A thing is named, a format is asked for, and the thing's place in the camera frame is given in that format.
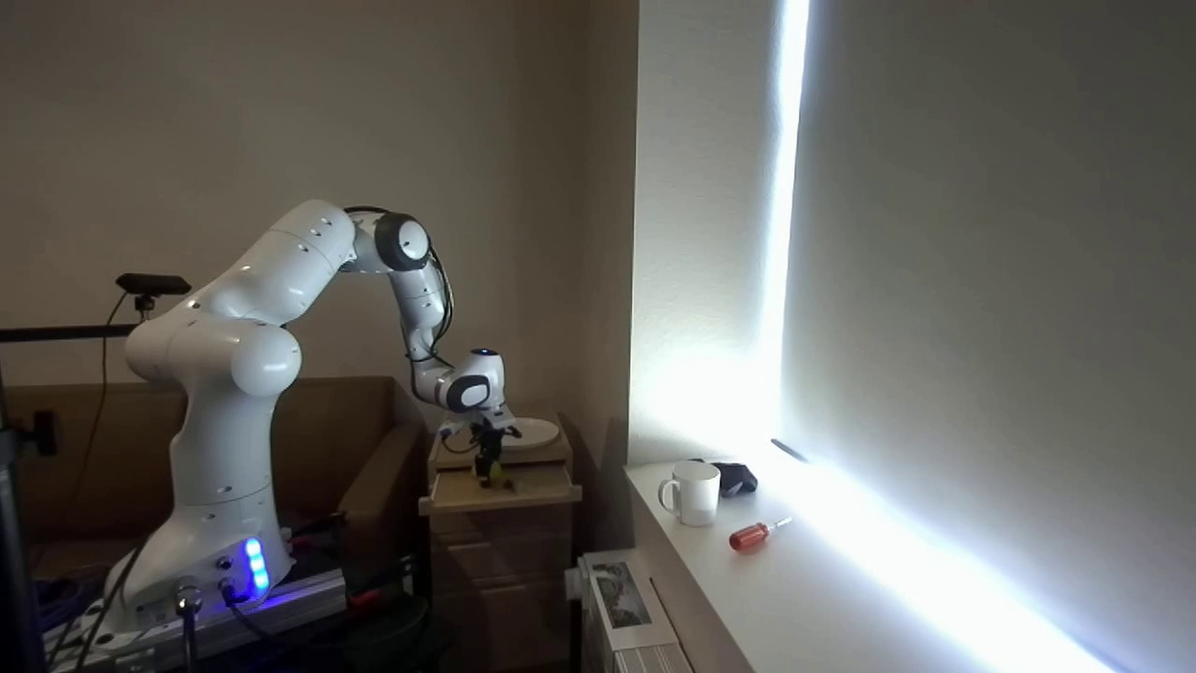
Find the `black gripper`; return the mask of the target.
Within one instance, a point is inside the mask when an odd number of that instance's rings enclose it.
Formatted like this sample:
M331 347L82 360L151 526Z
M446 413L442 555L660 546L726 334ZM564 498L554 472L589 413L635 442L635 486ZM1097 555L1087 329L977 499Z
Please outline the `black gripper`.
M474 445L474 460L472 460L474 476L493 479L500 468L503 428L493 421L474 421L472 445Z

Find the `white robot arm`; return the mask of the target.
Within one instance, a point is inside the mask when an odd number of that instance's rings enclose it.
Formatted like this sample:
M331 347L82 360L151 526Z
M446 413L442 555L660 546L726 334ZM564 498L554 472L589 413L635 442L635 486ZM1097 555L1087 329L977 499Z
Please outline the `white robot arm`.
M401 306L409 391L468 421L488 472L512 426L503 360L437 354L450 288L431 230L379 205L303 202L269 224L220 276L127 337L127 365L181 391L166 445L171 512L114 573L120 608L149 615L181 584L269 599L291 573L272 498L272 411L303 369L287 334L338 271L379 271Z

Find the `robot base controller with lights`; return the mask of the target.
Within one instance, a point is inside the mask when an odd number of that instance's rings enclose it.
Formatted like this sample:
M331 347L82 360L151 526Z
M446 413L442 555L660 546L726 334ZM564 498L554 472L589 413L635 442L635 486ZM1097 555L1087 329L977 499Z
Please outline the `robot base controller with lights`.
M114 562L97 599L44 627L49 673L166 673L254 644L280 644L347 608L338 569L272 579L266 546L241 539L218 562L218 579L166 579L149 605L132 600L132 569Z

